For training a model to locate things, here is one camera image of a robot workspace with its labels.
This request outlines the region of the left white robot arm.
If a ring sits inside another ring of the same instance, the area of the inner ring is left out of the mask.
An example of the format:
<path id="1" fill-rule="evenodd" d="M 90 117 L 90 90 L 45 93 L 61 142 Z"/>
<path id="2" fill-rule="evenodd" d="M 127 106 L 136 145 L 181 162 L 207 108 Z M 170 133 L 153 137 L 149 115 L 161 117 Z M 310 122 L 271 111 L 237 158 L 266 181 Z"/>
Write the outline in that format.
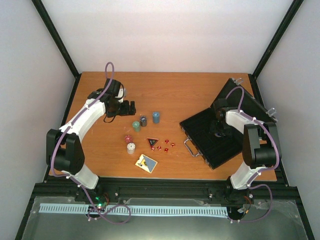
<path id="1" fill-rule="evenodd" d="M 85 165 L 82 140 L 102 116 L 113 121 L 117 116 L 136 114 L 135 102 L 125 100 L 125 96 L 124 85 L 108 78 L 104 88 L 93 91 L 69 122 L 46 134 L 46 164 L 52 175 L 75 180 L 87 188 L 86 195 L 95 202 L 103 198 L 104 188 L 98 185 L 99 177 Z"/>

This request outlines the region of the black poker set case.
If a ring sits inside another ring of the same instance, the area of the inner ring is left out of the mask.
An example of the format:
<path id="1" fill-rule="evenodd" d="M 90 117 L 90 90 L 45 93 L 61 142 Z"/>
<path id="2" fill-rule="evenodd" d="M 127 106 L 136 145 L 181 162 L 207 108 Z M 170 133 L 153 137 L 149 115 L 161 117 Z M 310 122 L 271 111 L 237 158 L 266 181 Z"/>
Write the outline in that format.
<path id="1" fill-rule="evenodd" d="M 233 78 L 210 107 L 180 122 L 212 169 L 238 154 L 251 168 L 275 166 L 281 158 L 276 119 Z"/>

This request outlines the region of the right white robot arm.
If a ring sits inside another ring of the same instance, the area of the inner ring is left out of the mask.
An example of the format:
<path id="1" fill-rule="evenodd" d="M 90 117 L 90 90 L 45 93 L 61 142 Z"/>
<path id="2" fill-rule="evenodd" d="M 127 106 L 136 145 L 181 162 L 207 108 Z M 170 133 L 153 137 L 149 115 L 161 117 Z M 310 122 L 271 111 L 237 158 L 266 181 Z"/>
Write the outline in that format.
<path id="1" fill-rule="evenodd" d="M 213 102 L 215 120 L 210 128 L 213 133 L 228 138 L 238 137 L 242 142 L 243 162 L 227 179 L 224 198 L 235 201 L 251 188 L 252 182 L 262 172 L 274 170 L 281 160 L 281 147 L 277 126 L 245 113 L 239 106 L 230 106 L 227 99 Z"/>

